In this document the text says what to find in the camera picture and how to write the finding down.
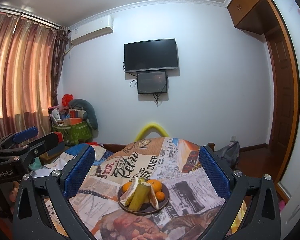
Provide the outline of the peeled pomelo segment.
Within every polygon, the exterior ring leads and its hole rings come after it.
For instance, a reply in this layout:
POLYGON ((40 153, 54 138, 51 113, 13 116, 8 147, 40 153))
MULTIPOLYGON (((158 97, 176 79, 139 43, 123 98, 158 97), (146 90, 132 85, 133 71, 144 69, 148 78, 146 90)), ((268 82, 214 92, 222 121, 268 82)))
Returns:
POLYGON ((147 196, 145 197, 143 203, 144 204, 151 204, 151 206, 153 208, 158 210, 159 209, 159 202, 158 202, 158 200, 155 196, 155 191, 154 191, 152 185, 150 183, 147 183, 147 182, 143 182, 142 184, 147 186, 147 188, 149 189, 149 192, 148 192, 147 196))
POLYGON ((128 206, 131 203, 131 201, 134 197, 134 194, 136 193, 136 189, 140 183, 141 183, 141 180, 139 178, 135 177, 133 179, 129 188, 120 197, 120 203, 123 206, 128 206))

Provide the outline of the small orange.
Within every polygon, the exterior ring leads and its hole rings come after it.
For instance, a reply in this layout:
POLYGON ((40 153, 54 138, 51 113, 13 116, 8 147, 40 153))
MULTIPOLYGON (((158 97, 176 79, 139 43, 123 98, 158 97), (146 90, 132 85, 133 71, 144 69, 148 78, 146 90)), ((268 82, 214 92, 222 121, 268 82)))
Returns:
POLYGON ((165 200, 165 194, 162 191, 158 191, 155 193, 155 197, 159 202, 165 200))

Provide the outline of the red and blue box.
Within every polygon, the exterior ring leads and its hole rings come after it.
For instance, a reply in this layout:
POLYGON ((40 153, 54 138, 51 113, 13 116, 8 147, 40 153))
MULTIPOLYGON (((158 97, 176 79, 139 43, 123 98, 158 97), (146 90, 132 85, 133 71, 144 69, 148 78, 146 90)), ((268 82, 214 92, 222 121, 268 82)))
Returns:
POLYGON ((63 134, 61 132, 54 132, 54 133, 58 136, 58 145, 53 149, 47 151, 48 157, 61 153, 65 148, 63 134))

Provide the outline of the green storage box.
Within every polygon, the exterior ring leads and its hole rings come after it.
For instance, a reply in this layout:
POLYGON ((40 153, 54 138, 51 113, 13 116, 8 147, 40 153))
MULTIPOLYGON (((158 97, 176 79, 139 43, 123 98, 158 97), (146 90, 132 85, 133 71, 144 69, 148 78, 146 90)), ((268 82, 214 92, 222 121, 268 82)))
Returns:
POLYGON ((84 143, 93 137, 91 128, 86 121, 74 125, 52 125, 52 131, 62 133, 67 146, 84 143))

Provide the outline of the red plastic bag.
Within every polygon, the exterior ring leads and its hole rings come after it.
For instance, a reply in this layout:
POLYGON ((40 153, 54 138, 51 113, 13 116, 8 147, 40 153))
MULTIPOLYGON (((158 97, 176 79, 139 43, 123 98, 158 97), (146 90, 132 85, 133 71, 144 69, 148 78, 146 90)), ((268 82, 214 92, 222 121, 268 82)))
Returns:
POLYGON ((63 107, 68 107, 69 105, 69 102, 74 100, 74 96, 72 94, 65 94, 63 97, 62 97, 62 106, 63 107))

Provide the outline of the pink striped curtain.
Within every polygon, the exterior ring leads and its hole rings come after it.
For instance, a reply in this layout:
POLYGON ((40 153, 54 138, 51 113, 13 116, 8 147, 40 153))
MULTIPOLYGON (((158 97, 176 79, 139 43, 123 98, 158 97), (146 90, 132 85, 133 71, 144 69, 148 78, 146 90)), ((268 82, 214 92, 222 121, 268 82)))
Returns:
POLYGON ((0 12, 0 138, 35 126, 51 131, 68 29, 0 12))

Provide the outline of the grey backpack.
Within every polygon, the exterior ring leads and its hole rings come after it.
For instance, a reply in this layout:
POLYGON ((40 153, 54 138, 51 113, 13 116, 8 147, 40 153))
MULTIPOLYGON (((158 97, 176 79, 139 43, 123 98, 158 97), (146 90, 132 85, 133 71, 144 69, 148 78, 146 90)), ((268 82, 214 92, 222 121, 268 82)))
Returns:
POLYGON ((215 154, 230 166, 232 170, 235 169, 239 162, 240 144, 238 141, 231 142, 229 145, 217 150, 215 154))

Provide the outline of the orange with sticker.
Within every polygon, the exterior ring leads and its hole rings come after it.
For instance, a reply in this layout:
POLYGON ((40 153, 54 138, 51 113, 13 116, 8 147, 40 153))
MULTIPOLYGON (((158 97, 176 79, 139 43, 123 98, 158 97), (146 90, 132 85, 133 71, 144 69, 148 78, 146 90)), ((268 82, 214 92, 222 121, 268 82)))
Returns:
POLYGON ((131 186, 132 182, 127 182, 122 186, 122 192, 125 193, 131 186))

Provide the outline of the newspaper print blanket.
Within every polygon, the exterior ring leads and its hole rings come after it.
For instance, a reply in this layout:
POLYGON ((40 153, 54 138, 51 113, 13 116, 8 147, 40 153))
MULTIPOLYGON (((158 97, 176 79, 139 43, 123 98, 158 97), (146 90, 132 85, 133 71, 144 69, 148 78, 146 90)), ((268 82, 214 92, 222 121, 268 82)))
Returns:
POLYGON ((97 239, 196 239, 224 204, 199 162, 199 146, 184 139, 143 139, 97 154, 69 202, 97 239), (164 183, 170 193, 159 212, 138 216, 118 204, 118 192, 137 177, 164 183))

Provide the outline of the plain orange on plate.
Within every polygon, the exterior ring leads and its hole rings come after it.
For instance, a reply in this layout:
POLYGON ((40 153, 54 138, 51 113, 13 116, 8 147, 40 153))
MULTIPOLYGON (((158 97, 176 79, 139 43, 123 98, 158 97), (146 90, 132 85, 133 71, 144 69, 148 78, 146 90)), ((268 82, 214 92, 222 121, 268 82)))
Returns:
POLYGON ((152 186, 155 193, 162 190, 162 183, 159 180, 149 179, 147 180, 147 183, 149 183, 152 186))

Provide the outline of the dark purple round plate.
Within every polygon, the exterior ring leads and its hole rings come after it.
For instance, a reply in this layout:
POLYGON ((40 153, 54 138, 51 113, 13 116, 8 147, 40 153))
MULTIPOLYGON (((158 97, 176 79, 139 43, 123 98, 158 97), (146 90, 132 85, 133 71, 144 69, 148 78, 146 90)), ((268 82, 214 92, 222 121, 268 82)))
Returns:
POLYGON ((150 203, 144 203, 141 206, 141 209, 139 211, 134 212, 134 211, 129 211, 128 207, 122 205, 119 200, 117 202, 118 202, 119 206, 123 210, 125 210, 126 212, 129 212, 129 213, 132 213, 132 214, 135 214, 135 215, 138 215, 138 216, 151 215, 151 214, 157 213, 160 210, 162 210, 168 204, 168 202, 170 200, 169 190, 168 190, 167 186, 164 183, 162 183, 162 192, 165 194, 165 199, 163 201, 159 202, 159 209, 158 210, 156 210, 150 203))

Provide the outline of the white air conditioner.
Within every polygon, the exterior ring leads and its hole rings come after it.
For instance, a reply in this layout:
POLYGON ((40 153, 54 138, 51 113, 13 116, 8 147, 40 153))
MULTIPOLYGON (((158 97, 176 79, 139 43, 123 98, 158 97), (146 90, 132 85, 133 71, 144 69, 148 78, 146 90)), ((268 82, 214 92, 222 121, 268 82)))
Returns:
POLYGON ((113 18, 108 15, 82 24, 71 31, 71 44, 74 46, 83 42, 113 33, 113 18))

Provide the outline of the small wall monitor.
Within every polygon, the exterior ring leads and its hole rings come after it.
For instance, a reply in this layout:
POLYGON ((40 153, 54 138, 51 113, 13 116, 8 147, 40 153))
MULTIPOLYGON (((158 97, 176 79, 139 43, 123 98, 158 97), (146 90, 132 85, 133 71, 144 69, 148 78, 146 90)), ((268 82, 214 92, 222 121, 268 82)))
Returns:
POLYGON ((167 93, 167 73, 165 71, 140 72, 137 74, 138 94, 167 93))

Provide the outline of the large wall television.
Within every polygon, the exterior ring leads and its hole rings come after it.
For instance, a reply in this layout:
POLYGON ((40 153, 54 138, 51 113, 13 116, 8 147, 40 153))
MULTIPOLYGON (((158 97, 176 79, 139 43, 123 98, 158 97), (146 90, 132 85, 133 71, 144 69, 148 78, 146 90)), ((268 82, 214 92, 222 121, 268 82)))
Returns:
POLYGON ((125 73, 178 69, 175 38, 124 44, 125 73))

